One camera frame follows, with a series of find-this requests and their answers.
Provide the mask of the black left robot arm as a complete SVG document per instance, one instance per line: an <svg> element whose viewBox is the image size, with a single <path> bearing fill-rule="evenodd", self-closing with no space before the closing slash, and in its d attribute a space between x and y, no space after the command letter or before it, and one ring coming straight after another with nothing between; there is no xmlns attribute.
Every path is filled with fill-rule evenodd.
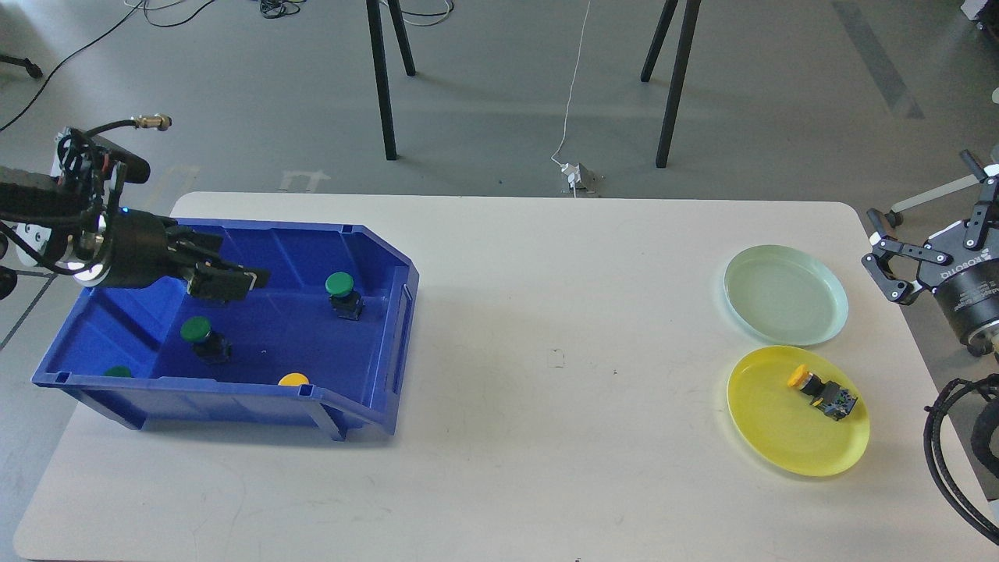
<svg viewBox="0 0 999 562"><path fill-rule="evenodd" d="M224 259L220 235L122 204L124 186L147 182L150 165L105 133L171 125L158 113L89 130L68 127L56 138L55 174L3 168L3 248L14 245L26 265L86 287L139 290L174 278L190 296L215 301L240 301L265 288L270 271Z"/></svg>

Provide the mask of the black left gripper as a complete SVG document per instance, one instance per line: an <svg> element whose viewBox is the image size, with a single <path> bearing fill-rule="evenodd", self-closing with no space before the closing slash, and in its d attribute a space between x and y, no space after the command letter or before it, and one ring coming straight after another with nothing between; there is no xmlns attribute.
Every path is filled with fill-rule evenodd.
<svg viewBox="0 0 999 562"><path fill-rule="evenodd" d="M177 258L221 258L222 238L175 219L122 211L114 221L112 246L92 285L143 289L161 278L187 282L187 294L206 301L242 301L267 286L267 269L219 269L206 262L185 268Z"/></svg>

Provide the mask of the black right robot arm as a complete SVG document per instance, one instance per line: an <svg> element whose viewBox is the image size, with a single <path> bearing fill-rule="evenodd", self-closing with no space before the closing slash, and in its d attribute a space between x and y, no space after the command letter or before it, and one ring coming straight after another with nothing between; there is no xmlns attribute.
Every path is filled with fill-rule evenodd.
<svg viewBox="0 0 999 562"><path fill-rule="evenodd" d="M998 230L997 167L984 165L970 151L961 160L966 178L895 204L888 212L867 212L874 232L871 250L861 263L889 302L912 304L922 293L930 294L959 344L973 357L997 354ZM897 238L904 210L966 187L980 186L969 217L929 235L920 244ZM952 475L943 452L941 430L960 399L975 394L983 402L969 437L977 462L997 474L997 375L971 381L952 379L927 406L922 448L927 467L940 494L957 514L990 542L997 541L997 526L966 494Z"/></svg>

